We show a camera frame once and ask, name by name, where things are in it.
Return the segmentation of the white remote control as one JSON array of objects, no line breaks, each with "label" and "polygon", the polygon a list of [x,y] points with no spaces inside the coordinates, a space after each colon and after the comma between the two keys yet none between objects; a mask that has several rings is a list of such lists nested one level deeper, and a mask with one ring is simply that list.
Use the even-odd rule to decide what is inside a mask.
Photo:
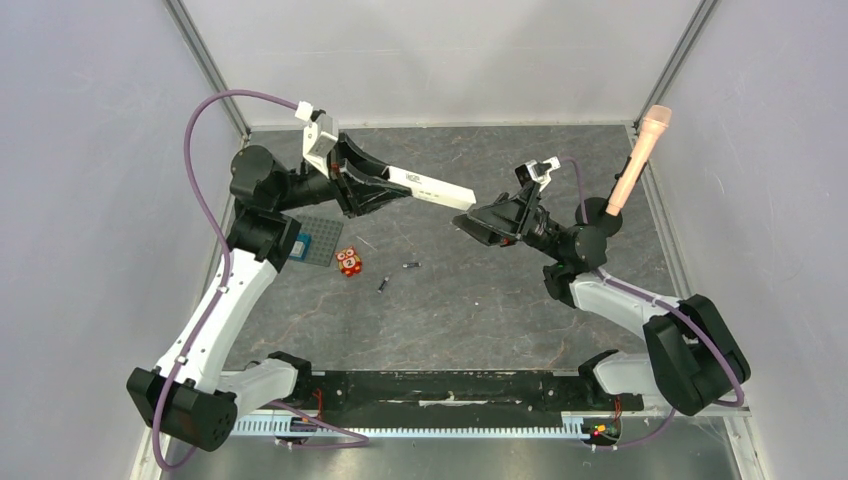
[{"label": "white remote control", "polygon": [[413,198],[459,211],[467,211],[476,204],[475,192],[469,188],[395,166],[389,166],[387,172],[388,181],[408,188]]}]

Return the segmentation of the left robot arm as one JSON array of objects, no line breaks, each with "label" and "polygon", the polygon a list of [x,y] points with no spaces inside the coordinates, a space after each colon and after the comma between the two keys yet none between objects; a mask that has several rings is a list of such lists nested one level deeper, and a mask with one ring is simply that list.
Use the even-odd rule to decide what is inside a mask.
[{"label": "left robot arm", "polygon": [[267,148],[250,145],[230,164],[236,218],[219,231],[222,262],[187,325],[151,369],[137,368],[126,388],[144,422],[207,452],[221,447],[236,423],[276,401],[290,408],[314,396],[312,366],[274,352],[237,374],[224,363],[249,314],[282,272],[296,245],[296,208],[335,201],[350,217],[403,197],[418,197],[423,178],[367,154],[347,135],[328,151],[308,148],[297,169]]}]

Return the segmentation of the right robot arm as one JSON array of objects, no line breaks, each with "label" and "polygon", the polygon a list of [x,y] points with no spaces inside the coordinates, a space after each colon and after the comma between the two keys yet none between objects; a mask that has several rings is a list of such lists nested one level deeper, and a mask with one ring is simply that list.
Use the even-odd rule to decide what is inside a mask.
[{"label": "right robot arm", "polygon": [[452,223],[486,246],[524,244],[543,253],[553,261],[542,269],[552,299],[643,341],[643,354],[611,350],[582,365],[577,392],[585,405],[602,408],[627,394],[659,396],[687,416],[711,405],[743,406],[751,368],[712,300],[661,295],[604,270],[608,239],[622,224],[603,213],[604,205],[601,198],[582,199],[574,224],[564,226],[542,206],[539,185],[528,182]]}]

